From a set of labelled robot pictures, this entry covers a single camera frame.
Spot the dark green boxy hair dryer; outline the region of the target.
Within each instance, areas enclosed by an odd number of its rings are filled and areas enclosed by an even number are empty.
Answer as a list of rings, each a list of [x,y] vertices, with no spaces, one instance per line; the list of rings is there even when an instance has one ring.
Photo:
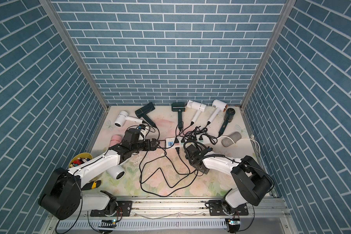
[[[171,105],[172,112],[177,112],[178,116],[178,129],[182,131],[183,129],[183,119],[182,119],[182,113],[185,112],[186,109],[186,103],[184,102],[174,102]]]

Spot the white multicolour power strip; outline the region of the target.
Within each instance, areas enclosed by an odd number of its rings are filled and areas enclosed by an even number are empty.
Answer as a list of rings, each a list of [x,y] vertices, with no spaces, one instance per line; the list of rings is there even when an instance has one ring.
[[[180,147],[183,147],[185,142],[191,142],[191,141],[197,141],[204,145],[211,144],[210,139],[205,135],[197,135],[197,136],[190,137],[189,139],[185,137],[168,137],[165,140],[165,148],[166,149],[177,148],[177,147],[180,148]]]

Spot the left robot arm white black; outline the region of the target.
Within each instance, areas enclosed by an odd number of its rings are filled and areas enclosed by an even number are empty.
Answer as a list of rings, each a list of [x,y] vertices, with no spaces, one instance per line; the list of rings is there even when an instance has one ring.
[[[159,144],[157,139],[144,139],[139,129],[126,130],[121,142],[100,156],[70,169],[54,170],[40,195],[39,206],[59,220],[69,218],[77,210],[114,215],[118,206],[114,195],[103,190],[97,195],[85,195],[82,188],[103,172],[126,162],[132,154],[156,151]]]

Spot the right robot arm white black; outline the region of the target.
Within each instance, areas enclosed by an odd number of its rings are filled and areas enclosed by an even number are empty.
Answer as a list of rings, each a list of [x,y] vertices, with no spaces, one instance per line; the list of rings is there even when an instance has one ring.
[[[191,166],[204,174],[216,170],[233,178],[236,188],[221,200],[222,209],[227,215],[233,215],[239,206],[246,203],[258,206],[274,187],[274,180],[251,156],[233,159],[215,153],[211,147],[199,150],[190,145],[185,149],[185,157]]]

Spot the dark teal round hair dryer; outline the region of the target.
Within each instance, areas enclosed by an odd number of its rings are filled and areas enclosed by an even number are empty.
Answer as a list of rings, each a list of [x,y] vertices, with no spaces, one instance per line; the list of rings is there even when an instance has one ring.
[[[222,136],[224,131],[226,130],[227,125],[232,122],[234,115],[236,114],[236,111],[234,108],[228,108],[225,112],[224,116],[224,122],[218,132],[218,137]]]

